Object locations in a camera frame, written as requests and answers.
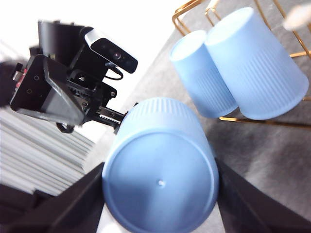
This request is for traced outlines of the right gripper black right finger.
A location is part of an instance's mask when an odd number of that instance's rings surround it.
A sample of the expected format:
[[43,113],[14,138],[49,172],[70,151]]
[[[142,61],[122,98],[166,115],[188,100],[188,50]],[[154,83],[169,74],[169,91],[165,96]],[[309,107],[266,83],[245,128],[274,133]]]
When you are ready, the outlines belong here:
[[218,206],[227,233],[309,233],[311,222],[269,197],[216,159]]

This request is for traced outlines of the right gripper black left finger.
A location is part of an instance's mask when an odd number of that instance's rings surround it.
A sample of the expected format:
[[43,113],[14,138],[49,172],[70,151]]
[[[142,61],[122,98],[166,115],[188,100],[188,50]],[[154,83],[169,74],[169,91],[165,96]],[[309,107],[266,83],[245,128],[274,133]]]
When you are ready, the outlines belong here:
[[102,209],[100,163],[57,197],[50,198],[14,224],[16,233],[95,233]]

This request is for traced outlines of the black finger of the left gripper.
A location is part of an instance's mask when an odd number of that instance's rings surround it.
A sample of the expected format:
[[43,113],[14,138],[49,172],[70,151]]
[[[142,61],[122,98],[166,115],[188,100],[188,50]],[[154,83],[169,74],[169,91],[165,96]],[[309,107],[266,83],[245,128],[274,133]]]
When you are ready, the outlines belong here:
[[16,91],[10,102],[12,110],[41,110],[51,90],[51,86],[45,80],[44,58],[42,54],[30,57],[21,80],[16,84]]
[[80,125],[84,119],[84,112],[67,87],[67,67],[44,57],[43,70],[45,80],[51,86],[51,91],[43,104],[46,120]]

